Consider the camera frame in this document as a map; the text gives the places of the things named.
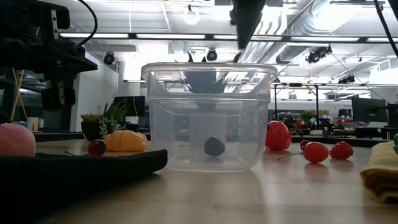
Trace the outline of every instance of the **pink ball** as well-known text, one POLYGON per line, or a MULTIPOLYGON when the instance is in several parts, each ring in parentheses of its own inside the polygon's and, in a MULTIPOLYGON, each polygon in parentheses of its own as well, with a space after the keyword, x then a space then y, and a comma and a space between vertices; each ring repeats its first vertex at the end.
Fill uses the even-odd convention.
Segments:
POLYGON ((0 124, 0 156, 35 156, 35 136, 19 124, 0 124))

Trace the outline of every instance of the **potted plant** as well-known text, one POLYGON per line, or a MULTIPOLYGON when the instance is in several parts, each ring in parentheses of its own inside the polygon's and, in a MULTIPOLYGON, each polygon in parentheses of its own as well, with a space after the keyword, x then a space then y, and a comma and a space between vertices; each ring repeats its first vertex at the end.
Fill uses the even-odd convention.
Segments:
POLYGON ((305 129, 302 129, 302 133, 310 134, 310 130, 307 130, 307 127, 311 127, 311 119, 315 117, 315 114, 311 111, 303 111, 300 113, 300 117, 305 122, 305 129))
POLYGON ((105 104, 103 114, 82 114, 81 131, 89 141, 104 139, 107 134, 111 134, 120 128, 120 123, 127 114, 127 104, 125 101, 119 103, 105 104))

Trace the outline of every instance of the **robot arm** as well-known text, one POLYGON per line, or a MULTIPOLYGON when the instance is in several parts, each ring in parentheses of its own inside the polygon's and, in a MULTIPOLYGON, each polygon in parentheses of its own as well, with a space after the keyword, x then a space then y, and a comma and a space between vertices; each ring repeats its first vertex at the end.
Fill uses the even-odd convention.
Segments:
POLYGON ((396 18, 398 20, 398 1, 396 0, 388 0, 390 2, 390 6, 394 14, 396 15, 396 18))
POLYGON ((83 47, 58 39, 58 28, 70 27, 69 10, 37 0, 2 0, 0 9, 0 49, 5 56, 0 67, 43 73, 52 83, 42 92, 45 110, 73 105, 74 90, 64 88, 63 82, 98 66, 85 58, 83 47))
POLYGON ((236 25, 238 48, 244 49, 261 21, 262 9, 267 0, 234 0, 230 12, 231 24, 236 25))

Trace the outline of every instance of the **red cherry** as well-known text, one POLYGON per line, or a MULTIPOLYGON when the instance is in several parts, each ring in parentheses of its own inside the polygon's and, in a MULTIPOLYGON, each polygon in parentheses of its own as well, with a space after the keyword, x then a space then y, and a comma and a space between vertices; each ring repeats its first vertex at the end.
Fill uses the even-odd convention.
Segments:
POLYGON ((273 151, 289 148, 292 136, 287 126, 279 121, 270 121, 267 126, 266 147, 273 151))
POLYGON ((88 154, 91 156, 102 156, 106 151, 104 140, 94 140, 88 145, 88 154))
POLYGON ((354 149, 344 141, 336 143, 330 150, 332 159, 348 159, 354 154, 354 149))
POLYGON ((319 163, 329 157, 329 149, 322 143, 310 142, 304 147, 304 158, 312 163, 319 163))
POLYGON ((311 141, 308 141, 308 140, 303 140, 303 141, 301 141, 300 142, 300 148, 301 148, 301 150, 302 151, 304 151, 304 147, 308 144, 308 143, 310 143, 311 141))

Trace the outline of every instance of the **toy mango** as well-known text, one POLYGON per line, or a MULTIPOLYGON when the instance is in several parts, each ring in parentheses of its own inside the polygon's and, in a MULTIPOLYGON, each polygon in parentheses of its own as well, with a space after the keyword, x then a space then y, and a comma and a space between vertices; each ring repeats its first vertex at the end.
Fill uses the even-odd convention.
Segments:
POLYGON ((105 137, 108 152, 145 152, 146 138, 134 131, 115 131, 105 137))

